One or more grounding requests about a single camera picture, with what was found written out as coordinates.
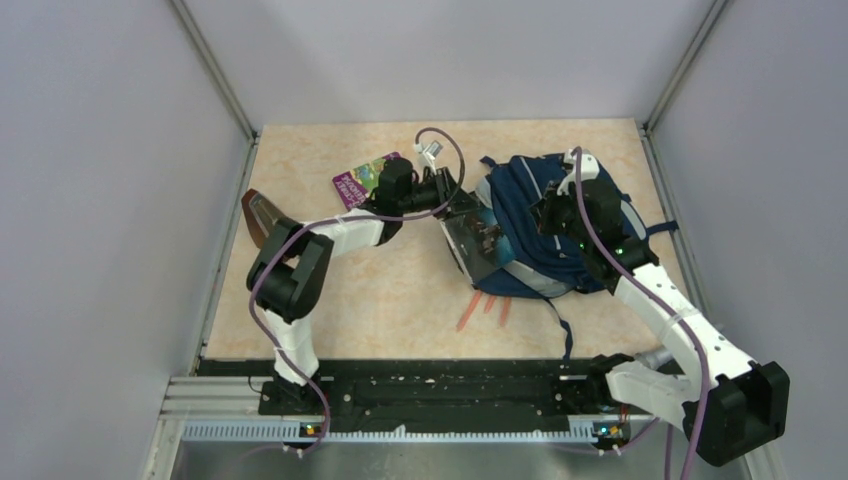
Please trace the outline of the dark blue book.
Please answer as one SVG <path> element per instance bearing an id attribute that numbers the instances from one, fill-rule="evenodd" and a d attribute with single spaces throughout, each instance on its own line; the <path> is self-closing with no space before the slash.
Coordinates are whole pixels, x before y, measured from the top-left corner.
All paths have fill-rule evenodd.
<path id="1" fill-rule="evenodd" d="M 455 261 L 472 284 L 516 258 L 494 211 L 486 206 L 446 218 L 441 227 Z"/>

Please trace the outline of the navy blue backpack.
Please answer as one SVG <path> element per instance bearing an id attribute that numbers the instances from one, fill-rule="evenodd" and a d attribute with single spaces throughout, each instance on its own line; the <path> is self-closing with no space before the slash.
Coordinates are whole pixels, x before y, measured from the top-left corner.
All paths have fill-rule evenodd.
<path id="1" fill-rule="evenodd" d="M 488 169 L 474 192 L 480 208 L 463 221 L 478 251 L 465 262 L 477 295 L 551 304 L 596 293 L 608 288 L 611 268 L 593 235 L 626 262 L 645 253 L 652 236 L 679 228 L 647 225 L 604 166 L 579 149 L 480 161 Z"/>

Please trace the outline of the purple picture book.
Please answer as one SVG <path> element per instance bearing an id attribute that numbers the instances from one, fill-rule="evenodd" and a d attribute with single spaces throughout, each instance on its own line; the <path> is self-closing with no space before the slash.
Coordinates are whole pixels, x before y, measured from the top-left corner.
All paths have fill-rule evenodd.
<path id="1" fill-rule="evenodd" d="M 365 202 L 377 187 L 385 163 L 399 157 L 398 152 L 390 152 L 334 176 L 331 182 L 344 208 L 352 210 Z"/>

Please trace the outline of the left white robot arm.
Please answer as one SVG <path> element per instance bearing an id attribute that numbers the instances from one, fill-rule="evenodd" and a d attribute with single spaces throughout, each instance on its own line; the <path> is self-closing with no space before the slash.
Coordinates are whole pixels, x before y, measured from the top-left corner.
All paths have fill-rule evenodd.
<path id="1" fill-rule="evenodd" d="M 273 390 L 292 410 L 308 413 L 322 395 L 310 315 L 332 259 L 383 245 L 406 222 L 473 210 L 479 201 L 463 180 L 446 167 L 417 173 L 409 160 L 390 158 L 358 207 L 311 223 L 275 222 L 246 278 L 248 309 L 274 349 Z"/>

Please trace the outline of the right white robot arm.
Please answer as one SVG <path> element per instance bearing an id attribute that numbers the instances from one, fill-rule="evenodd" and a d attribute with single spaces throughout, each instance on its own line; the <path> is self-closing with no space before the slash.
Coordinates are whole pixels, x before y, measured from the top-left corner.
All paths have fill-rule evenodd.
<path id="1" fill-rule="evenodd" d="M 553 181 L 535 209 L 540 232 L 571 240 L 591 277 L 637 314 L 683 371 L 675 377 L 619 361 L 586 385 L 594 409 L 626 403 L 649 412 L 713 466 L 784 434 L 788 373 L 739 349 L 686 298 L 650 248 L 659 226 L 646 226 L 612 182 Z"/>

